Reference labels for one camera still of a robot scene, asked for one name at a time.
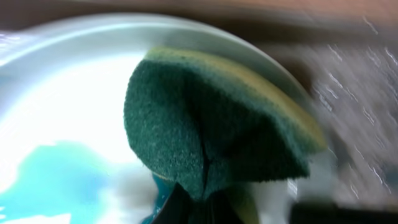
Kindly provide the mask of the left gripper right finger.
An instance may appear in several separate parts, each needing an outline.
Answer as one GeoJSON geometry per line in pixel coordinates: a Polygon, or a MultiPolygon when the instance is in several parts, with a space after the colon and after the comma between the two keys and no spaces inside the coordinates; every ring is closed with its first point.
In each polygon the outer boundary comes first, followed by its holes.
{"type": "Polygon", "coordinates": [[[243,224],[224,192],[215,192],[205,201],[204,224],[243,224]]]}

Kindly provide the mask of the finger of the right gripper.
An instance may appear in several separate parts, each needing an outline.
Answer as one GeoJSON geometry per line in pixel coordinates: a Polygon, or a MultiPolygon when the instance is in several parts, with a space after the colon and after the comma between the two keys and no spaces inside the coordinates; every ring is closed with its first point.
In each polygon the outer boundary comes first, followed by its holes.
{"type": "Polygon", "coordinates": [[[296,203],[292,206],[289,224],[397,224],[397,212],[296,203]]]}

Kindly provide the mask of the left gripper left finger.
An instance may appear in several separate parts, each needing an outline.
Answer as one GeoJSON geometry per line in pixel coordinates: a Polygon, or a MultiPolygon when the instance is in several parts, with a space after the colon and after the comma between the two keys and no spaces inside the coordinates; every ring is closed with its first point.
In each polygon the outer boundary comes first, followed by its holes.
{"type": "Polygon", "coordinates": [[[200,205],[180,184],[175,184],[151,224],[202,224],[200,205]]]}

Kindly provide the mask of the green yellow sponge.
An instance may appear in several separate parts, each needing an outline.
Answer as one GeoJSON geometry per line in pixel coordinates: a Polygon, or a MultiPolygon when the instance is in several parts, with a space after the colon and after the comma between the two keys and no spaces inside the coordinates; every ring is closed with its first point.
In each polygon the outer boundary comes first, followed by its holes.
{"type": "Polygon", "coordinates": [[[257,223],[249,182],[308,177],[327,148],[320,125],[267,79],[232,60],[168,47],[148,51],[129,79],[124,128],[156,176],[200,205],[224,192],[243,223],[257,223]]]}

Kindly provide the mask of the white plate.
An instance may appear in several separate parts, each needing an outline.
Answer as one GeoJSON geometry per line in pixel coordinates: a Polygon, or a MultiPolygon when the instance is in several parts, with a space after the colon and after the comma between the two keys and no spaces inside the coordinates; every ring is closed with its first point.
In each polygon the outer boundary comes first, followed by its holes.
{"type": "Polygon", "coordinates": [[[298,81],[246,41],[153,14],[77,17],[13,34],[1,51],[1,222],[151,223],[172,191],[130,148],[129,79],[149,50],[168,47],[232,60],[270,81],[315,118],[327,148],[310,175],[249,182],[257,223],[289,223],[296,203],[331,202],[331,142],[298,81]]]}

